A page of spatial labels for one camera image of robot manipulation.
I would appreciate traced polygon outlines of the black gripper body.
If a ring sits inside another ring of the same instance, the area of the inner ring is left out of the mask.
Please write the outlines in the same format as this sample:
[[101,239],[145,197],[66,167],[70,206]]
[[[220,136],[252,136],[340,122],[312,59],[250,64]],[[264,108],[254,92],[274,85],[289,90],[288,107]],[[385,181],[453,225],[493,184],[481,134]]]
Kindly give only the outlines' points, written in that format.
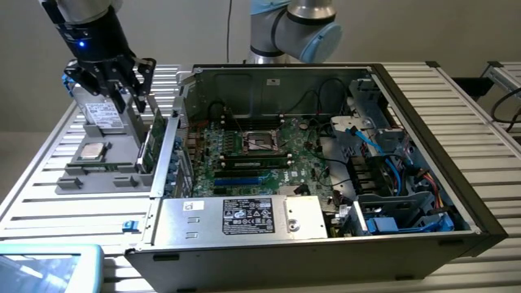
[[88,92],[138,92],[129,48],[116,8],[54,8],[53,24],[74,55],[64,74]]

